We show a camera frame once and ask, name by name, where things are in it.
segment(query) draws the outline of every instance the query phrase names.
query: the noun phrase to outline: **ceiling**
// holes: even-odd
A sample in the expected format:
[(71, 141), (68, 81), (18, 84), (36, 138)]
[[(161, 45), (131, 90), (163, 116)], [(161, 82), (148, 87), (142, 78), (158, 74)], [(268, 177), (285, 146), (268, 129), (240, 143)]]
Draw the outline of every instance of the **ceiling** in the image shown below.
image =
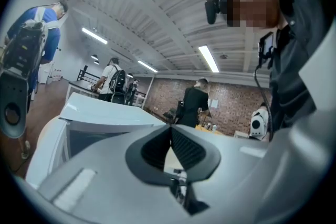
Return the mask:
[[(208, 76), (252, 81), (257, 64), (255, 34), (243, 27), (227, 27), (220, 18), (206, 20), (205, 0), (76, 0), (71, 8), (78, 29), (95, 28), (109, 42), (104, 45), (81, 34), (82, 41), (99, 54), (119, 56), (132, 73), (152, 74), (137, 63), (142, 60), (161, 77)], [(219, 74), (212, 74), (198, 47), (208, 45)], [(267, 84), (268, 70), (260, 70)]]

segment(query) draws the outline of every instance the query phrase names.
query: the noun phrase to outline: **brick wall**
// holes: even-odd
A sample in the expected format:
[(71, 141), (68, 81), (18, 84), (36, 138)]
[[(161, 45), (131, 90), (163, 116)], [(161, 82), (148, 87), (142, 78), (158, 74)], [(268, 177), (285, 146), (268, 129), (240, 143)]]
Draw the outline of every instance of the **brick wall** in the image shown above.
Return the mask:
[[(163, 115), (170, 108), (176, 108), (185, 89), (194, 84), (195, 81), (191, 80), (154, 79), (146, 107)], [(264, 90), (270, 100), (270, 92)], [(210, 108), (212, 119), (206, 122), (216, 124), (218, 130), (227, 135), (234, 135), (235, 130), (247, 133), (252, 112), (263, 102), (259, 89), (211, 82), (207, 92), (210, 99), (218, 100), (218, 107)]]

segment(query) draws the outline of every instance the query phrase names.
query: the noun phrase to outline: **white t-shirt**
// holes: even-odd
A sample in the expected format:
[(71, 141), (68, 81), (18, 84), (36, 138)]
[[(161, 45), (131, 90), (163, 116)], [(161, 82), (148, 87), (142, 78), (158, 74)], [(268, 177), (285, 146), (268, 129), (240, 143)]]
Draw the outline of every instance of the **white t-shirt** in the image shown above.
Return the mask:
[(107, 66), (105, 67), (102, 76), (106, 77), (106, 81), (104, 83), (104, 87), (102, 88), (100, 94), (105, 94), (105, 93), (112, 93), (112, 91), (109, 88), (109, 83), (114, 75), (114, 73), (117, 72), (117, 70), (122, 70), (120, 66), (118, 65), (113, 65), (113, 66)]

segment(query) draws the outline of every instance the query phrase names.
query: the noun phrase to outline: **black backpack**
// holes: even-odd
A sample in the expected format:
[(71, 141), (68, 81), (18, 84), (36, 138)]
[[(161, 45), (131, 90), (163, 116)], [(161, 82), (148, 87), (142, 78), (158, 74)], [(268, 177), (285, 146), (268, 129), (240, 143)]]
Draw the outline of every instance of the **black backpack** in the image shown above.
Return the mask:
[(118, 70), (116, 66), (115, 69), (117, 70), (111, 81), (109, 83), (109, 88), (113, 93), (124, 93), (124, 85), (126, 81), (126, 73), (124, 70)]

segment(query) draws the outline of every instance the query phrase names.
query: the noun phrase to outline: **person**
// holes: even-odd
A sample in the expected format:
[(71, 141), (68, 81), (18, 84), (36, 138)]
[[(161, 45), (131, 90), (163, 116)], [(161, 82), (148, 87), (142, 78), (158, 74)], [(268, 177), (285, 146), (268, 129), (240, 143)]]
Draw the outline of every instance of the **person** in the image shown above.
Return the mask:
[(119, 64), (119, 58), (113, 57), (110, 59), (108, 66), (104, 68), (104, 71), (101, 75), (101, 78), (98, 80), (98, 82), (91, 87), (92, 91), (96, 91), (103, 83), (103, 88), (101, 92), (98, 95), (99, 100), (111, 102), (112, 98), (112, 91), (110, 90), (109, 83), (114, 75), (119, 70), (122, 70), (122, 68), (118, 65)]
[(198, 120), (198, 109), (202, 109), (202, 114), (209, 113), (208, 99), (209, 96), (204, 90), (208, 85), (205, 78), (200, 78), (195, 86), (187, 88), (184, 92), (184, 110), (183, 115), (178, 119), (177, 124), (183, 124), (195, 128)]
[(260, 107), (252, 113), (250, 122), (249, 139), (265, 141), (267, 136), (268, 112), (266, 103), (261, 103)]
[(290, 127), (316, 107), (299, 70), (315, 52), (332, 22), (323, 0), (221, 0), (228, 26), (277, 28), (269, 68), (273, 131)]
[(133, 101), (134, 101), (134, 96), (136, 94), (136, 92), (138, 91), (138, 79), (135, 79), (128, 87), (127, 92), (126, 92), (126, 103), (125, 105), (133, 105)]
[[(10, 27), (5, 36), (4, 44), (7, 46), (9, 42), (18, 34), (20, 27), (27, 20), (36, 19), (37, 12), (41, 11), (41, 19), (45, 23), (57, 22), (60, 20), (63, 15), (68, 11), (68, 5), (66, 1), (61, 0), (59, 3), (54, 4), (52, 8), (42, 8), (42, 7), (34, 7), (25, 11)], [(54, 27), (49, 28), (48, 37), (44, 47), (44, 55), (41, 58), (40, 65), (44, 65), (46, 63), (50, 63), (55, 55), (59, 40), (60, 40), (60, 29), (57, 27), (57, 24), (54, 24)], [(28, 97), (27, 97), (27, 113), (30, 108), (30, 102), (32, 98), (32, 92), (37, 84), (37, 76), (38, 76), (38, 68), (34, 70), (30, 77), (28, 78)], [(27, 132), (25, 130), (24, 134), (18, 138), (21, 147), (21, 157), (23, 159), (27, 159), (29, 156), (29, 148), (30, 144), (26, 140)]]

